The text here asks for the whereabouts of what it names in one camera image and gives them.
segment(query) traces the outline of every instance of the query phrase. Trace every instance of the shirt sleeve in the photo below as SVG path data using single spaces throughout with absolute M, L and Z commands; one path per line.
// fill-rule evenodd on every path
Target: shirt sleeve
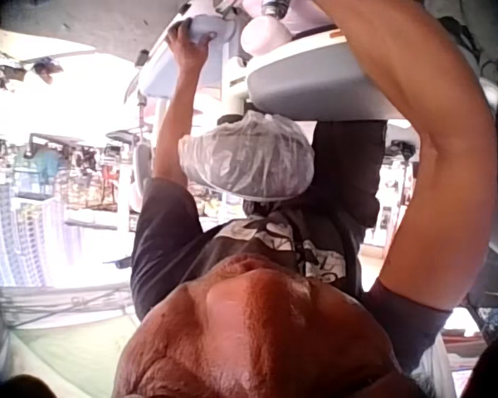
M 190 264 L 178 261 L 173 267 L 172 263 L 201 235 L 198 209 L 190 192 L 175 182 L 152 179 L 144 194 L 132 254 L 131 290 L 139 318 L 157 301 L 153 293 L 161 289 L 160 280 L 166 291 L 180 282 L 184 267 Z
M 398 363 L 407 374 L 418 366 L 452 314 L 395 294 L 378 279 L 364 293 L 362 304 L 389 335 Z

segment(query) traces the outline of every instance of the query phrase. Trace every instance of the clear plastic bag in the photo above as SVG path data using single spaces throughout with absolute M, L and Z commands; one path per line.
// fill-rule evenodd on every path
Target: clear plastic bag
M 282 201 L 304 192 L 314 177 L 314 150 L 292 120 L 249 111 L 178 145 L 188 178 L 250 201 Z

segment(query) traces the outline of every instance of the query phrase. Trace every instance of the hand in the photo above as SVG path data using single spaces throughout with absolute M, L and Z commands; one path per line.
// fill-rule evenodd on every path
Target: hand
M 216 36 L 215 32 L 203 35 L 199 43 L 190 41 L 189 28 L 192 18 L 174 23 L 168 30 L 166 42 L 172 51 L 179 72 L 200 73 L 208 57 L 208 43 Z

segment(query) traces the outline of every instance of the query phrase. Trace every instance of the person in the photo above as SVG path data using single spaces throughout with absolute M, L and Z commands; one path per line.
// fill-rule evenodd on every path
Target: person
M 132 256 L 142 323 L 121 355 L 114 397 L 423 396 L 408 375 L 472 286 L 489 240 L 491 112 L 466 61 L 420 5 L 315 3 L 421 138 L 414 197 L 380 276 L 362 292 L 355 255 L 378 213 L 384 121 L 318 124 L 305 194 L 253 203 L 245 220 L 203 232 L 178 141 L 192 127 L 211 37 L 193 44 L 191 21 L 175 24 L 166 40 L 177 89 Z

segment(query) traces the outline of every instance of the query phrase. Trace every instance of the forearm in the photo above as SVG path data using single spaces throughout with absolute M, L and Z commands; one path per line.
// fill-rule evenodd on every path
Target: forearm
M 412 0 L 315 0 L 344 31 L 365 73 L 437 151 L 494 150 L 491 115 L 471 68 Z
M 198 71 L 179 75 L 175 94 L 160 126 L 155 150 L 153 177 L 166 178 L 184 187 L 188 179 L 179 164 L 178 142 L 192 130 L 193 100 L 198 80 Z

